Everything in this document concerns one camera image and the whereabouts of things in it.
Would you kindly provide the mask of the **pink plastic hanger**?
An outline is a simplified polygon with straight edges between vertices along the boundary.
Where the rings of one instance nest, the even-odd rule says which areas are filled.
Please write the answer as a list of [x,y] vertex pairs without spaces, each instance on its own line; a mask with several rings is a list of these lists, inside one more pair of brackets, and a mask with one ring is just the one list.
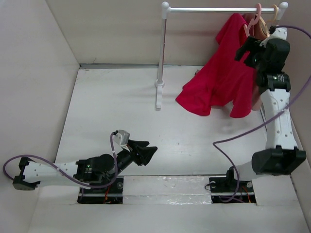
[[255,26],[259,22],[261,17],[261,10],[262,10],[261,4],[257,3],[255,16],[251,18],[250,22],[247,25],[243,26],[246,37],[250,36],[250,30],[252,29],[253,26]]

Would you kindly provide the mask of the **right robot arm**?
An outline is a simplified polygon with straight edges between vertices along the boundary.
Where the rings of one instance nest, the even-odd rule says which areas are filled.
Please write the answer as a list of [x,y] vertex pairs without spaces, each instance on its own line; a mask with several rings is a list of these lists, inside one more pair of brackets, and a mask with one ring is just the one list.
[[256,69],[256,84],[265,111],[267,141],[264,150],[255,152],[251,161],[231,167],[225,187],[235,191],[242,181],[268,175],[289,175],[306,160],[306,152],[298,148],[293,136],[290,103],[290,78],[282,71],[290,44],[281,38],[261,41],[248,37],[238,49],[239,61],[249,53],[244,63]]

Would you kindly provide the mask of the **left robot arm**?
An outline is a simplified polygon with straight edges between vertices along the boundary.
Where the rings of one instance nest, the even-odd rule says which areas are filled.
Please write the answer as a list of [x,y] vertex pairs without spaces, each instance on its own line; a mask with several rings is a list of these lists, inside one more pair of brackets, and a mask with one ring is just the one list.
[[16,190],[32,191],[44,186],[79,186],[104,192],[132,163],[146,166],[158,150],[148,141],[128,140],[119,153],[103,154],[62,164],[34,155],[19,155],[20,173],[13,178]]

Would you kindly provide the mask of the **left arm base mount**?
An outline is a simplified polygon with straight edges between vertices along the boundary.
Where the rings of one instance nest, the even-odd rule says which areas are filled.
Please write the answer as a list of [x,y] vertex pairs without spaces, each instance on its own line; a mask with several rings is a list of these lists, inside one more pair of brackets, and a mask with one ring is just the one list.
[[118,177],[107,188],[80,189],[77,202],[79,204],[123,204],[124,177]]

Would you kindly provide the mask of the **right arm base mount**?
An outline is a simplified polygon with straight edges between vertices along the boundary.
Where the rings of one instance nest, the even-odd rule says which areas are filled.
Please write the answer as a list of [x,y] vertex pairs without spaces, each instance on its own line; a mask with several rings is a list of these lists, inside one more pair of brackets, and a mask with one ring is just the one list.
[[236,191],[237,181],[229,181],[226,176],[211,176],[205,189],[210,191],[211,201],[216,203],[257,203],[253,183],[240,181],[239,189],[234,198],[228,201]]

